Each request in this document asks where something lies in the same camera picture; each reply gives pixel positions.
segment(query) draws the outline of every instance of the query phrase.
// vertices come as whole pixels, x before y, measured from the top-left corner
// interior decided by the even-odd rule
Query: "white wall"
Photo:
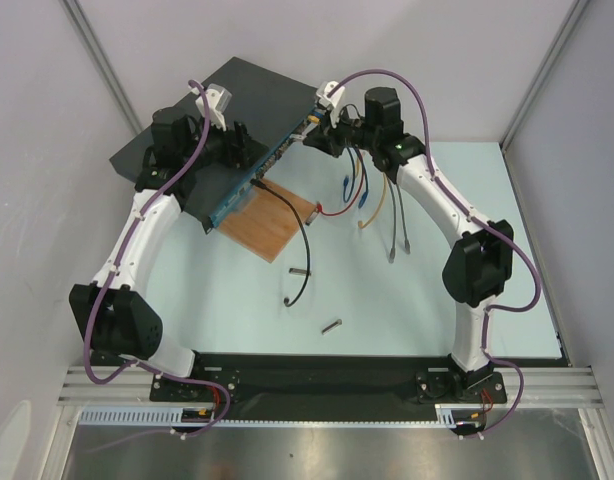
[[[498,141],[572,0],[81,0],[146,126],[232,56],[319,85],[388,68],[420,90],[434,140]],[[376,79],[358,81],[355,100]],[[390,84],[390,80],[381,80]],[[406,98],[405,120],[421,132]]]
[[[614,0],[589,10],[508,159],[565,341],[614,424]]]
[[[0,424],[32,402],[17,478],[82,354],[67,296],[124,222],[131,185],[107,159],[130,138],[60,3],[0,2]]]

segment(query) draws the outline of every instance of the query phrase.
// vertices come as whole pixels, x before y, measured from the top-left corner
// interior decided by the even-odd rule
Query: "yellow cable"
[[[383,208],[383,203],[385,202],[385,194],[387,193],[387,182],[388,181],[389,180],[387,180],[387,175],[383,173],[383,194],[380,196],[380,202],[378,203],[378,207],[376,208],[376,211],[374,212],[374,214],[371,217],[369,217],[369,220],[367,220],[367,223],[358,222],[358,228],[363,229],[365,227],[368,227],[369,224],[373,222],[378,216],[378,213],[380,212],[380,209]]]

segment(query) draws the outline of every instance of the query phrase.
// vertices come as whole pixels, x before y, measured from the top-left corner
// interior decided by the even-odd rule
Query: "light blue table surface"
[[[454,185],[491,219],[507,219],[517,243],[529,251],[518,206],[498,145],[434,143],[432,155]],[[381,174],[367,159],[370,194],[366,205],[340,217],[319,216],[307,228],[313,277],[298,303],[282,299],[300,289],[305,267],[300,234],[269,264],[222,233],[205,235],[198,221],[183,214],[168,234],[152,271],[147,301],[163,319],[165,331],[200,352],[327,355],[446,355],[454,340],[455,306],[441,280],[449,255],[440,230],[425,211],[404,195],[411,255],[391,244],[389,195],[376,221],[359,230],[382,191]],[[342,207],[342,181],[351,172],[339,159],[292,146],[267,178],[316,202],[326,211]],[[499,301],[524,305],[532,297],[531,276],[514,257],[514,272]],[[323,336],[336,319],[343,325]],[[491,350],[513,357],[560,357],[544,298],[531,312],[496,312]]]

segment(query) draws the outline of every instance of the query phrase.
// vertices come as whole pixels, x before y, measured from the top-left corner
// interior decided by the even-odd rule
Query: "wood grain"
[[[280,185],[268,180],[265,184],[294,206],[303,223],[316,210],[316,205]],[[218,231],[271,263],[298,232],[298,222],[284,202],[259,188],[254,191],[256,196],[249,204],[230,213]]]

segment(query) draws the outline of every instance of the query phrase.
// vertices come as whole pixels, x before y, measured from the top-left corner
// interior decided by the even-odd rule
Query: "metal floor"
[[[519,411],[484,441],[431,429],[223,427],[85,453],[137,431],[79,426],[63,479],[598,478],[575,409]]]

